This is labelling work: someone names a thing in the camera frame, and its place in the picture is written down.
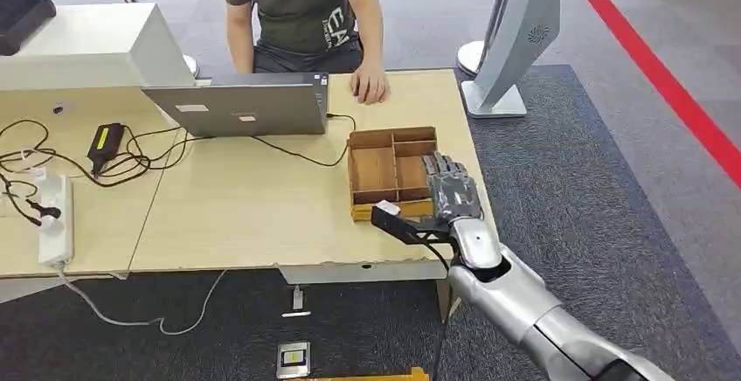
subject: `black mount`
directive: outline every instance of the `black mount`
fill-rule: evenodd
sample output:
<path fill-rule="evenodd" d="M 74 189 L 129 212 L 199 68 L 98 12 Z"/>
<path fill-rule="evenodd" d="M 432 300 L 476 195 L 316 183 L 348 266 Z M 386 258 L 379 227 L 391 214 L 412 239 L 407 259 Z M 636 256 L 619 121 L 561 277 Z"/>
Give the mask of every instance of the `black mount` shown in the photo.
<path fill-rule="evenodd" d="M 454 246 L 455 243 L 454 239 L 450 237 L 450 227 L 448 225 L 411 221 L 398 215 L 392 215 L 378 206 L 373 206 L 370 212 L 370 222 L 408 246 L 424 244 L 449 244 Z"/>

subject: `robotic arm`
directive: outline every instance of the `robotic arm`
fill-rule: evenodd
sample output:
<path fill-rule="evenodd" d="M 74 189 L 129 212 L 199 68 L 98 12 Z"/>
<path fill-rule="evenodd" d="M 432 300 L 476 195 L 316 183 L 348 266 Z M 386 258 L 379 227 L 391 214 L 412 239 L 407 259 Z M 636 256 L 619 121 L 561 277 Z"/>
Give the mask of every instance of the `robotic arm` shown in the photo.
<path fill-rule="evenodd" d="M 435 153 L 423 158 L 433 194 L 434 220 L 401 218 L 382 202 L 371 222 L 409 245 L 445 242 L 455 257 L 448 280 L 551 381 L 673 381 L 647 359 L 589 330 L 562 308 L 543 279 L 520 260 L 483 220 L 475 181 L 459 163 Z"/>

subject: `person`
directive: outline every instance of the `person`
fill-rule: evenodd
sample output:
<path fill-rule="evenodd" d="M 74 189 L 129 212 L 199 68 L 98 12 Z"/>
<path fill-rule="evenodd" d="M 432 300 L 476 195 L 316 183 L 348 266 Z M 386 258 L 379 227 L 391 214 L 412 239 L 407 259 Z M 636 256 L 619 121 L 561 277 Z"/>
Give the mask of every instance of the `person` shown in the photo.
<path fill-rule="evenodd" d="M 226 36 L 238 73 L 352 73 L 359 102 L 383 102 L 391 93 L 378 0 L 226 0 Z"/>

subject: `red stripe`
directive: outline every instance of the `red stripe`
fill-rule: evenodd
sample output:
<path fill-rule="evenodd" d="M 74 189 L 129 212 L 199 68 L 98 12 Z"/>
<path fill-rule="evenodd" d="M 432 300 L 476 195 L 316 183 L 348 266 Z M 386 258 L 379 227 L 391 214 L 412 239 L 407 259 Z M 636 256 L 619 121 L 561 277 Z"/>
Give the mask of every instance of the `red stripe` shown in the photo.
<path fill-rule="evenodd" d="M 689 95 L 610 0 L 587 0 L 664 100 L 741 189 L 741 151 Z"/>

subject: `gray floor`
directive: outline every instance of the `gray floor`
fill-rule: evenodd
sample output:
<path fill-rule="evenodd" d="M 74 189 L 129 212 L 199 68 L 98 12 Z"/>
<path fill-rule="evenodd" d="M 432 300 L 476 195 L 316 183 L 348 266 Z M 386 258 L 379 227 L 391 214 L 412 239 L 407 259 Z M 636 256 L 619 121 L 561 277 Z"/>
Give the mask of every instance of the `gray floor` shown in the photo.
<path fill-rule="evenodd" d="M 119 0 L 55 0 L 108 3 Z M 230 70 L 222 0 L 158 2 L 205 73 Z M 451 66 L 481 38 L 493 0 L 382 0 L 390 68 Z M 741 146 L 738 0 L 613 0 Z M 741 190 L 625 54 L 586 0 L 562 0 L 562 31 L 539 60 L 571 65 L 692 276 L 741 350 Z"/>

